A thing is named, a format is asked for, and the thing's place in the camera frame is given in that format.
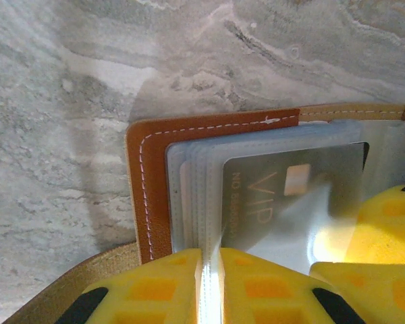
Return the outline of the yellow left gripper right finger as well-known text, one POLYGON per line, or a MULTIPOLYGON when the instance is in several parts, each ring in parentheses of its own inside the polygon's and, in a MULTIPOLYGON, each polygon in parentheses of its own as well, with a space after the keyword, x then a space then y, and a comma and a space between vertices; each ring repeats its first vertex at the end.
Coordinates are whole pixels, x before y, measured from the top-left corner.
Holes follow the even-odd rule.
POLYGON ((328 283, 221 249, 223 324, 365 324, 328 283))

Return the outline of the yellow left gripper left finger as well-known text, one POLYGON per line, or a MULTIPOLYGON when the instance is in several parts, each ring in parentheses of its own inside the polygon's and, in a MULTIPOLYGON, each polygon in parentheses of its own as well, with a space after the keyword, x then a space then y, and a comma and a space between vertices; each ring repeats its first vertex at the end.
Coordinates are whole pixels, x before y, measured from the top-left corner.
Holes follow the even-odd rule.
POLYGON ((198 324, 201 277, 201 250, 182 250, 89 285, 63 324, 198 324))

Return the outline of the dark grey VIP card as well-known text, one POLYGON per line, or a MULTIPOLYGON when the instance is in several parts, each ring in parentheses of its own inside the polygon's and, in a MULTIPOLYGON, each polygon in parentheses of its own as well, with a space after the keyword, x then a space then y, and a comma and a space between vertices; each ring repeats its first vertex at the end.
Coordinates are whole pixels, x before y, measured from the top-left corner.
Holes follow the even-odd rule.
POLYGON ((329 254, 322 235, 354 223, 368 151, 351 142, 228 159, 221 246, 307 273, 329 254))

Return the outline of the brown leather card holder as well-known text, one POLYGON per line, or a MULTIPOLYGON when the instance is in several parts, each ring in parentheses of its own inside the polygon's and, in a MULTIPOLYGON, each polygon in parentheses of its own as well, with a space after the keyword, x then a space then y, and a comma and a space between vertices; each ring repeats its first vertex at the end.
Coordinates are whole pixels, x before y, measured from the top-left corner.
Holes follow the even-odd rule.
POLYGON ((3 324, 54 324, 83 289, 171 254, 165 149, 172 142, 297 126, 334 119, 402 120, 405 105, 345 103, 141 119, 126 132, 136 242, 97 254, 78 264, 37 294, 3 324))

